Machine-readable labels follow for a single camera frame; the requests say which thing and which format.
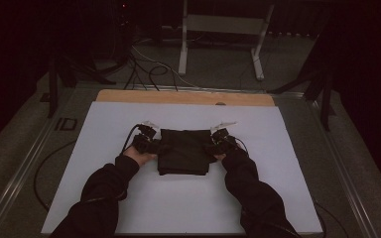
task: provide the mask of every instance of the robotic hand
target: robotic hand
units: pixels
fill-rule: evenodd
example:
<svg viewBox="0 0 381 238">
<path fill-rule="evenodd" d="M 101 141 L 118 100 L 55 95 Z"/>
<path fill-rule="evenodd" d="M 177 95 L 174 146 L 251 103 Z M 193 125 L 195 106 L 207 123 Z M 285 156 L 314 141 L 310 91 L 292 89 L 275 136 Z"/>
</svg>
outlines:
<svg viewBox="0 0 381 238">
<path fill-rule="evenodd" d="M 239 149 L 236 138 L 228 134 L 227 129 L 219 129 L 211 135 L 213 145 L 206 145 L 205 150 L 212 156 L 227 154 Z"/>
<path fill-rule="evenodd" d="M 122 152 L 125 151 L 126 144 L 128 143 L 129 138 L 135 128 L 138 128 L 140 133 L 134 136 L 131 146 L 134 146 L 139 153 L 159 155 L 168 150 L 169 148 L 167 146 L 160 145 L 160 140 L 154 139 L 154 136 L 156 135 L 156 130 L 153 129 L 154 127 L 158 128 L 156 125 L 148 121 L 135 125 L 129 133 L 128 139 L 125 142 Z"/>
</svg>

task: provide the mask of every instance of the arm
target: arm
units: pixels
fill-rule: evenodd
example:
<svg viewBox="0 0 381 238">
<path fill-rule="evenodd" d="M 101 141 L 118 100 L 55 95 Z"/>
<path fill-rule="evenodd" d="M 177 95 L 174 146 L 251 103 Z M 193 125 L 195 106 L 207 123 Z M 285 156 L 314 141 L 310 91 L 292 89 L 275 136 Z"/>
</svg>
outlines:
<svg viewBox="0 0 381 238">
<path fill-rule="evenodd" d="M 75 204 L 57 227 L 54 237 L 113 237 L 118 219 L 118 201 L 127 196 L 129 180 L 155 155 L 139 154 L 130 147 L 115 160 L 92 174 L 80 202 Z"/>
<path fill-rule="evenodd" d="M 223 158 L 225 185 L 242 205 L 240 223 L 248 237 L 300 237 L 286 218 L 281 196 L 259 181 L 256 164 L 243 150 L 216 157 Z"/>
</svg>

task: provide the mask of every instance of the hand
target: hand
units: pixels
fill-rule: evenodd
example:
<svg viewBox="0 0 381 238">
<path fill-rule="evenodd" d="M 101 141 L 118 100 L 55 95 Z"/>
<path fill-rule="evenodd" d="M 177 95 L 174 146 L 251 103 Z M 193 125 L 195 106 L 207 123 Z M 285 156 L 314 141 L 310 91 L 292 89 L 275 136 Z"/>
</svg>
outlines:
<svg viewBox="0 0 381 238">
<path fill-rule="evenodd" d="M 123 155 L 130 157 L 132 160 L 136 161 L 140 167 L 144 166 L 145 163 L 157 158 L 156 154 L 141 154 L 133 146 L 128 147 L 128 149 L 123 152 Z"/>
<path fill-rule="evenodd" d="M 241 146 L 240 146 L 240 144 L 239 143 L 237 143 L 237 147 L 238 148 L 242 148 Z M 215 158 L 216 159 L 218 159 L 219 161 L 222 161 L 227 155 L 225 155 L 225 154 L 221 154 L 221 155 L 214 155 L 215 156 Z"/>
<path fill-rule="evenodd" d="M 225 157 L 226 157 L 225 154 L 215 155 L 215 158 L 218 159 L 219 161 L 222 161 Z"/>
</svg>

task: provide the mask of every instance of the metal frame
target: metal frame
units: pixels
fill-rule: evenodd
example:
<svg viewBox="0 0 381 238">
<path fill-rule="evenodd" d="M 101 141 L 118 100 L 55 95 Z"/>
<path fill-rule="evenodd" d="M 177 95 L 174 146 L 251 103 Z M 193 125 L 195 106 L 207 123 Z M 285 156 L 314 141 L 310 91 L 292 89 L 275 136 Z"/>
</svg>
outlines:
<svg viewBox="0 0 381 238">
<path fill-rule="evenodd" d="M 308 103 L 308 106 L 312 112 L 312 115 L 316 119 L 317 126 L 319 127 L 319 130 L 321 131 L 322 136 L 325 138 L 326 145 L 329 147 L 331 156 L 333 158 L 332 161 L 336 167 L 336 173 L 338 175 L 339 181 L 341 182 L 341 186 L 345 191 L 348 202 L 351 205 L 351 209 L 357 219 L 361 232 L 363 233 L 364 237 L 367 237 L 367 238 L 379 237 L 376 233 L 376 229 L 374 228 L 369 218 L 369 215 L 367 214 L 367 211 L 363 205 L 361 197 L 354 186 L 351 176 L 349 175 L 348 170 L 346 169 L 342 161 L 342 156 L 339 153 L 338 149 L 336 148 L 336 145 L 334 143 L 332 136 L 330 135 L 328 131 L 325 131 L 325 129 L 322 126 L 320 116 L 319 116 L 320 108 L 318 106 L 318 103 L 316 101 L 312 103 Z"/>
<path fill-rule="evenodd" d="M 179 58 L 179 75 L 184 76 L 187 73 L 188 63 L 188 31 L 200 32 L 222 32 L 258 35 L 259 40 L 255 48 L 251 50 L 255 75 L 258 80 L 264 78 L 259 53 L 267 34 L 269 22 L 271 20 L 274 5 L 268 8 L 267 16 L 264 19 L 235 18 L 235 17 L 217 17 L 188 14 L 188 0 L 184 0 L 184 15 L 182 27 L 182 48 Z"/>
<path fill-rule="evenodd" d="M 9 212 L 12 204 L 18 196 L 18 193 L 23 188 L 23 185 L 30 175 L 30 171 L 33 166 L 36 164 L 43 147 L 46 145 L 46 142 L 54 129 L 57 118 L 61 115 L 64 106 L 70 100 L 70 97 L 73 93 L 73 89 L 64 89 L 60 99 L 60 107 L 55 111 L 54 117 L 46 120 L 42 130 L 40 131 L 38 137 L 30 148 L 25 159 L 21 163 L 20 167 L 17 169 L 15 174 L 11 177 L 10 181 L 6 185 L 2 195 L 0 197 L 0 225 L 5 219 L 7 213 Z"/>
</svg>

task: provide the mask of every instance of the floor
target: floor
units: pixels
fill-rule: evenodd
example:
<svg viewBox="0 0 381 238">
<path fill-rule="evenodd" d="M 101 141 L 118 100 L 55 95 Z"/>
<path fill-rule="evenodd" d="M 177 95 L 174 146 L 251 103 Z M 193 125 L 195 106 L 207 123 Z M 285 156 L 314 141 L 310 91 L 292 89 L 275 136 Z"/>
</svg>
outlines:
<svg viewBox="0 0 381 238">
<path fill-rule="evenodd" d="M 67 143 L 79 134 L 99 89 L 124 88 L 131 78 L 127 89 L 156 90 L 148 72 L 155 66 L 168 65 L 168 69 L 158 67 L 151 73 L 159 89 L 175 90 L 176 85 L 179 90 L 264 93 L 297 77 L 315 41 L 268 36 L 261 51 L 262 81 L 254 77 L 249 53 L 252 43 L 241 36 L 196 36 L 189 42 L 187 75 L 179 77 L 170 68 L 177 71 L 180 41 L 167 38 L 155 44 L 142 40 L 132 49 L 136 61 L 107 75 L 116 85 L 100 85 L 78 73 L 77 87 L 61 93 L 61 109 L 54 118 L 77 119 L 72 131 L 55 130 L 57 120 L 47 118 L 49 104 L 40 102 L 43 93 L 48 92 L 45 75 L 38 91 L 0 134 L 0 237 L 46 237 L 40 234 L 47 213 L 34 196 L 35 172 L 49 155 L 37 176 L 37 185 L 44 202 L 50 204 L 73 148 Z M 136 62 L 142 68 L 137 69 L 138 76 L 130 77 Z M 111 62 L 107 60 L 98 62 L 99 67 L 108 65 Z M 326 237 L 381 237 L 381 175 L 337 92 L 331 98 L 330 132 L 325 132 L 318 123 L 317 105 L 301 95 L 306 87 L 299 85 L 275 95 L 274 100 L 285 119 L 311 195 L 321 206 L 317 212 L 324 220 Z M 16 177 L 18 168 L 27 168 L 21 177 Z M 14 180 L 17 186 L 7 186 Z"/>
</svg>

